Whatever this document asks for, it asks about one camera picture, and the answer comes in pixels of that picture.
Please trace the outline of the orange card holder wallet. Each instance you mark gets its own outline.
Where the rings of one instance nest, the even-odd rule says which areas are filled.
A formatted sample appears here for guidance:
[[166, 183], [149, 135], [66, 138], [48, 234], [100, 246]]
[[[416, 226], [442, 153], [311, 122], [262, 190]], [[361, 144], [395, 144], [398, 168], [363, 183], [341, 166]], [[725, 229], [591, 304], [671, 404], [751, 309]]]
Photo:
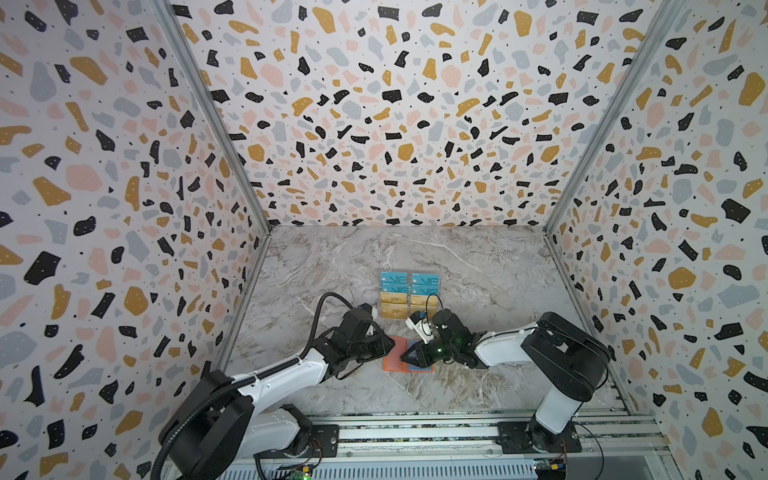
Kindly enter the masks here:
[[400, 336], [393, 336], [392, 339], [395, 342], [395, 346], [383, 358], [382, 369], [390, 373], [433, 373], [434, 367], [421, 368], [411, 364], [408, 364], [401, 360], [401, 356], [406, 350], [413, 344], [417, 343], [417, 340], [407, 339]]

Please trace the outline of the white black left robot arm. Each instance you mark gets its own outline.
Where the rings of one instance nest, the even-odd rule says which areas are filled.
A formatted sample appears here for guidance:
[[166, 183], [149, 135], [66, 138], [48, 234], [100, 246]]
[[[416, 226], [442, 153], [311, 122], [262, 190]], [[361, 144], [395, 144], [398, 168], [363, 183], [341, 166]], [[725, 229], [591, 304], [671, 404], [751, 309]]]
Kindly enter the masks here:
[[342, 379], [349, 364], [383, 359], [396, 345], [375, 321], [370, 304], [348, 305], [340, 324], [324, 332], [318, 330], [322, 309], [316, 307], [299, 353], [246, 374], [205, 374], [161, 430], [150, 478], [162, 478], [167, 462], [182, 479], [217, 479], [243, 456], [273, 450], [301, 455], [313, 424], [286, 398]]

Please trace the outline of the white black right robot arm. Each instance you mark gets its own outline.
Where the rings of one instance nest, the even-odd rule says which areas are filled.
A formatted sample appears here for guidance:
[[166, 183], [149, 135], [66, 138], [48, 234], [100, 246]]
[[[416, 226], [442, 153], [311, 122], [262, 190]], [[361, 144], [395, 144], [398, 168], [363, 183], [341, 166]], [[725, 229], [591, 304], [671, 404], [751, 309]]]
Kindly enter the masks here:
[[502, 364], [532, 363], [551, 388], [528, 423], [500, 427], [499, 444], [512, 452], [579, 452], [573, 418], [609, 378], [609, 350], [554, 312], [525, 327], [503, 332], [471, 332], [449, 309], [429, 315], [416, 311], [406, 325], [420, 340], [400, 356], [427, 369], [438, 362], [485, 370]]

